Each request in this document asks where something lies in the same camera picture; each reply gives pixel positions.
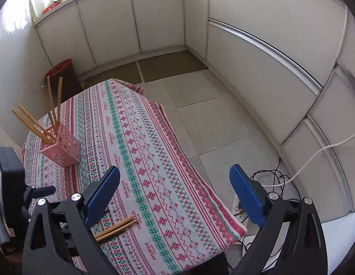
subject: tablecloth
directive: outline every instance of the tablecloth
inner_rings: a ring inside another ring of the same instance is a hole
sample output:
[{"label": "tablecloth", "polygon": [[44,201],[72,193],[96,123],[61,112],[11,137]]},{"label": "tablecloth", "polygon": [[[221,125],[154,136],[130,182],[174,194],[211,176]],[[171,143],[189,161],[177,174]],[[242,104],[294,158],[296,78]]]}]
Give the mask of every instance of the tablecloth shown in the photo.
[{"label": "tablecloth", "polygon": [[[30,133],[22,156],[26,184],[54,185],[48,200],[63,201],[115,165],[120,185],[92,232],[130,215],[138,222],[100,247],[120,274],[177,274],[221,253],[246,228],[190,164],[163,107],[138,92],[107,80],[63,103],[61,120],[81,143],[80,163],[61,168],[39,154],[40,140]],[[48,115],[40,123],[48,126]],[[79,257],[74,262],[84,269]]]}]

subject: metal bolt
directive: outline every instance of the metal bolt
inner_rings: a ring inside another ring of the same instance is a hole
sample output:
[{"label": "metal bolt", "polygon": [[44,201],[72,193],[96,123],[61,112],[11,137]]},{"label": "metal bolt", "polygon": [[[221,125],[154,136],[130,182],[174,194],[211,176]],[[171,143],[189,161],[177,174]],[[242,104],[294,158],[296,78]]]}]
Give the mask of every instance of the metal bolt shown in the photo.
[{"label": "metal bolt", "polygon": [[275,193],[275,192],[271,192],[271,193],[269,194],[269,198],[270,198],[270,199],[273,199],[273,200],[276,200],[276,199],[278,199],[278,194]]},{"label": "metal bolt", "polygon": [[73,201],[77,201],[77,200],[79,200],[80,198],[81,198],[81,195],[80,195],[79,193],[75,193],[75,194],[73,194],[72,197],[71,197],[71,199],[72,199]]},{"label": "metal bolt", "polygon": [[43,204],[45,204],[46,203],[46,199],[44,199],[44,198],[40,198],[38,201],[37,201],[37,204],[39,205],[39,206],[42,206]]},{"label": "metal bolt", "polygon": [[311,205],[313,203],[313,200],[311,198],[306,197],[304,198],[304,202],[308,205]]}]

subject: dark trash bin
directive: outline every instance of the dark trash bin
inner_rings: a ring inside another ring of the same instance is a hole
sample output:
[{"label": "dark trash bin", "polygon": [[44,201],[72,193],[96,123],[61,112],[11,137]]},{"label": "dark trash bin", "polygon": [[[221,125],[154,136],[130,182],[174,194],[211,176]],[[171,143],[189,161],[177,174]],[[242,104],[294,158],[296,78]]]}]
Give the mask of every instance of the dark trash bin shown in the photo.
[{"label": "dark trash bin", "polygon": [[50,77],[51,93],[57,103],[58,82],[59,78],[63,77],[63,87],[61,89],[61,102],[65,102],[71,97],[82,92],[81,84],[75,74],[72,59],[67,59],[48,71],[44,80],[47,82],[47,77]]}]

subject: pink basket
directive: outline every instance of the pink basket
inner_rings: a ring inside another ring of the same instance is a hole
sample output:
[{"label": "pink basket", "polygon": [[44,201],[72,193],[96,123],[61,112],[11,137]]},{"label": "pink basket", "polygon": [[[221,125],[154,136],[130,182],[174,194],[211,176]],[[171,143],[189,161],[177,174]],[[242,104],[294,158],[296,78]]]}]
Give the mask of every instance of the pink basket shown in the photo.
[{"label": "pink basket", "polygon": [[[54,134],[53,127],[47,128]],[[74,165],[80,161],[80,142],[61,124],[56,143],[52,146],[41,143],[40,153],[59,164],[62,168]]]}]

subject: chopstick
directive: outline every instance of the chopstick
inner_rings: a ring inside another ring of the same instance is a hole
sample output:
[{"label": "chopstick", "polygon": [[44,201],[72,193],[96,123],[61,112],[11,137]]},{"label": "chopstick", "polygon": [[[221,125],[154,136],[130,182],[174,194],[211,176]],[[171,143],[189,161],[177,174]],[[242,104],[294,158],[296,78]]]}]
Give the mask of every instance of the chopstick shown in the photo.
[{"label": "chopstick", "polygon": [[21,120],[24,125],[30,129],[35,135],[37,135],[45,144],[48,144],[51,146],[53,143],[40,131],[38,131],[29,121],[25,119],[24,116],[22,116],[17,110],[13,109],[12,112]]},{"label": "chopstick", "polygon": [[58,129],[61,125],[61,87],[63,86],[63,78],[59,78],[58,83]]},{"label": "chopstick", "polygon": [[53,95],[51,94],[51,85],[50,85],[50,77],[48,77],[48,92],[49,92],[49,99],[50,99],[50,105],[51,105],[51,110],[53,111],[53,128],[55,133],[58,133],[58,121],[56,120],[56,115],[55,115],[55,108],[54,108],[54,101],[53,101]]},{"label": "chopstick", "polygon": [[54,137],[54,136],[52,135],[52,133],[48,132],[44,127],[42,127],[42,126],[39,124],[39,122],[37,122],[36,119],[35,119],[34,117],[32,117],[32,116],[30,115],[30,113],[29,113],[28,111],[26,111],[26,109],[25,109],[22,105],[19,105],[19,108],[22,109],[22,111],[30,118],[30,120],[31,120],[33,123],[36,124],[36,126],[38,126],[38,127],[43,131],[43,133],[44,133],[45,135],[47,135],[47,136],[50,137],[50,139],[53,141],[53,143],[56,142],[56,137]]},{"label": "chopstick", "polygon": [[120,227],[122,227],[122,226],[124,226],[124,225],[126,225],[126,224],[128,224],[130,222],[132,222],[133,220],[134,220],[133,216],[129,216],[128,218],[123,219],[122,221],[116,223],[112,227],[109,227],[108,229],[104,230],[103,232],[95,235],[94,238],[97,239],[97,238],[99,238],[101,236],[104,236],[104,235],[108,234],[109,232],[112,232],[112,231],[114,231],[114,230],[116,230],[116,229],[118,229],[118,228],[120,228]]},{"label": "chopstick", "polygon": [[46,109],[48,110],[48,115],[49,115],[49,119],[50,119],[50,123],[51,125],[53,126],[53,129],[54,129],[54,133],[55,133],[55,136],[57,136],[57,132],[55,130],[55,123],[54,123],[54,120],[53,120],[53,116],[51,114],[51,109],[50,109],[50,105],[49,105],[49,102],[48,102],[48,96],[47,96],[47,93],[46,93],[46,89],[45,89],[45,86],[41,86],[42,88],[42,91],[44,92],[44,97],[45,97],[45,105],[46,105]]},{"label": "chopstick", "polygon": [[133,224],[136,223],[136,222],[137,222],[137,220],[135,219],[135,220],[133,220],[132,222],[129,222],[129,223],[127,223],[126,225],[124,225],[124,226],[122,226],[122,227],[119,227],[119,228],[117,228],[116,230],[114,230],[114,231],[112,231],[112,232],[109,232],[108,234],[103,235],[103,236],[97,238],[96,241],[97,241],[97,242],[101,242],[101,241],[103,241],[103,240],[105,240],[105,239],[107,239],[107,238],[109,238],[109,237],[111,237],[111,236],[115,236],[115,235],[117,235],[117,234],[123,232],[126,228],[130,227],[131,225],[133,225]]}]

